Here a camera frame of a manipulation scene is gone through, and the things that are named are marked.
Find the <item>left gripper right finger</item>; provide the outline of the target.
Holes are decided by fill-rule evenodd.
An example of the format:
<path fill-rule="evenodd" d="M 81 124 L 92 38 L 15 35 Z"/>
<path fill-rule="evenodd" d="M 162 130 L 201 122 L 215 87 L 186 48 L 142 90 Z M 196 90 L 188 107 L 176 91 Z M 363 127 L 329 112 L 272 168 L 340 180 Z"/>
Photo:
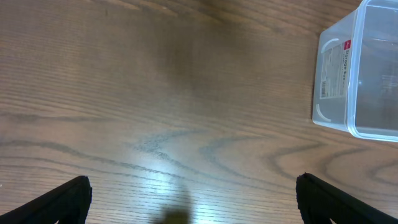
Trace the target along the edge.
<path fill-rule="evenodd" d="M 352 197 L 318 177 L 304 173 L 297 177 L 298 209 L 305 224 L 391 223 L 397 219 Z"/>

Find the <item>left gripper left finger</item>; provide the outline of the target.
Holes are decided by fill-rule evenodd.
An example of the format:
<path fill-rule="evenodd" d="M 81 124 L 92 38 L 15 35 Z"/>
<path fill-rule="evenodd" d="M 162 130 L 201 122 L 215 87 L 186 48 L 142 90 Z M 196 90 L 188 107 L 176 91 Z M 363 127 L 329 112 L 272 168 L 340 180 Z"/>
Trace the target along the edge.
<path fill-rule="evenodd" d="M 89 178 L 81 175 L 1 215 L 1 223 L 85 224 L 91 201 Z"/>

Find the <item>clear plastic storage container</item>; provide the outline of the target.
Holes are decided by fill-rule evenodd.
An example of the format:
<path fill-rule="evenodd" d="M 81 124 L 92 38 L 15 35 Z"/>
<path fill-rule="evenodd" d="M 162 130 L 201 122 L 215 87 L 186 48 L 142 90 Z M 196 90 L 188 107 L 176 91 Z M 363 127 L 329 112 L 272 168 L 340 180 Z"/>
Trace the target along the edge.
<path fill-rule="evenodd" d="M 320 34 L 312 120 L 397 141 L 397 0 L 363 0 Z"/>

